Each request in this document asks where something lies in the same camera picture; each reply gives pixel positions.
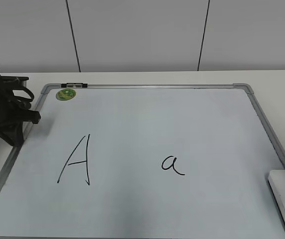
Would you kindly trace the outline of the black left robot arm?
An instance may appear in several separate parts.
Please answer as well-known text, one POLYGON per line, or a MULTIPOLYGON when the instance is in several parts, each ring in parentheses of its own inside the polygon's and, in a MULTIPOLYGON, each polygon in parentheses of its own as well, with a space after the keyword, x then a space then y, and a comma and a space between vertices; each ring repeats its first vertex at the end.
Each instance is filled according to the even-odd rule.
POLYGON ((38 124, 41 116, 31 110, 34 94, 24 86, 28 77, 0 75, 0 138, 11 146, 24 142, 23 123, 38 124))

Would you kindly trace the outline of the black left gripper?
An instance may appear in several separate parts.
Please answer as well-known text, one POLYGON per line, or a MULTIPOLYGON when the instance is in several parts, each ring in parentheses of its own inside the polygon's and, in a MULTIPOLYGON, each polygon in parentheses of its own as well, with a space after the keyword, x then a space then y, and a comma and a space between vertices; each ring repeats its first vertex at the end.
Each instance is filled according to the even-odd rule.
POLYGON ((41 115, 31 107, 31 104, 0 105, 0 138, 9 145, 24 143, 23 122, 39 123, 41 115))

